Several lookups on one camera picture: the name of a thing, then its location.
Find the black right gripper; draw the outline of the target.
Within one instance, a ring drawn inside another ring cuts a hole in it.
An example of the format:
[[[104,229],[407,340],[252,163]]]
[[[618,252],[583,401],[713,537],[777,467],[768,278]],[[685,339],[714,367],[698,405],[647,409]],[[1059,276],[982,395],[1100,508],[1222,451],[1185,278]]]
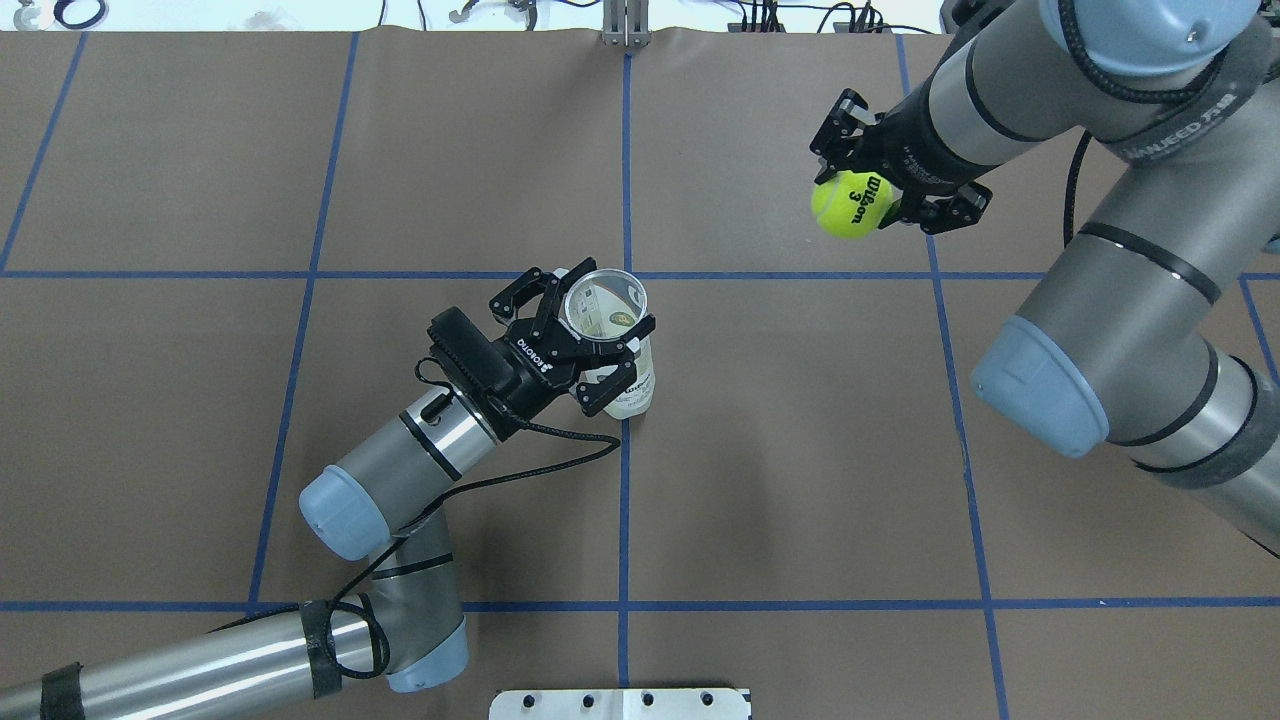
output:
[[[879,151],[878,168],[904,190],[884,215],[886,228],[918,225],[925,234],[942,234],[982,220],[995,193],[970,182],[977,177],[977,165],[940,137],[925,95],[909,95],[890,111],[876,115],[859,92],[844,88],[809,143],[819,163],[813,184],[832,181],[844,170],[873,170],[867,132]]]

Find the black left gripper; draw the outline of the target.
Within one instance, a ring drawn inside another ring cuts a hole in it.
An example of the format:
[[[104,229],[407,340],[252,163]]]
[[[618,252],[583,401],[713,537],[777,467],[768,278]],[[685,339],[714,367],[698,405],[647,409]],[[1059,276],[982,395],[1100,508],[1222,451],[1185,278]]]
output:
[[[489,311],[507,327],[504,334],[485,340],[485,414],[493,421],[532,421],[559,397],[575,395],[582,379],[589,389],[609,398],[603,410],[612,418],[649,411],[657,389],[652,316],[643,322],[628,316],[632,325],[616,324],[622,315],[608,316],[599,328],[614,345],[623,331],[646,329],[623,345],[621,361],[586,370],[585,346],[554,320],[568,275],[564,268],[545,272],[532,266],[490,300]],[[517,320],[532,300],[538,301],[532,319]]]

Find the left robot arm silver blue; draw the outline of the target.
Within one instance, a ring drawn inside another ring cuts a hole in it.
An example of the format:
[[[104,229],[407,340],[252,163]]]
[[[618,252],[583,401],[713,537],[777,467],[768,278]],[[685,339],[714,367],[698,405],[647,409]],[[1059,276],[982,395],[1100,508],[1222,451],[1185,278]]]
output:
[[[465,477],[522,432],[621,446],[538,421],[567,396],[586,416],[648,410],[657,320],[632,274],[586,259],[531,268],[489,300],[490,340],[458,307],[431,319],[439,370],[399,415],[301,492],[300,511],[338,557],[365,569],[332,596],[255,612],[193,639],[87,667],[68,664],[3,692],[5,719],[233,719],[381,678],[397,693],[454,680],[470,661],[445,503],[575,460],[486,480]]]

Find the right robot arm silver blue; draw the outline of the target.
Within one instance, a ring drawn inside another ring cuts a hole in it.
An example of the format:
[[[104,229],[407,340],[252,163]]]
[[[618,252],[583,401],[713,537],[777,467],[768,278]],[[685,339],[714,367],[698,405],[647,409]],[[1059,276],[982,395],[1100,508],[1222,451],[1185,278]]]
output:
[[[1124,447],[1277,552],[1277,386],[1197,331],[1277,251],[1277,40],[1257,1],[983,1],[931,74],[874,113],[845,90],[815,196],[844,233],[975,224],[980,177],[1079,128],[1125,164],[1002,325],[974,393],[1068,457]]]

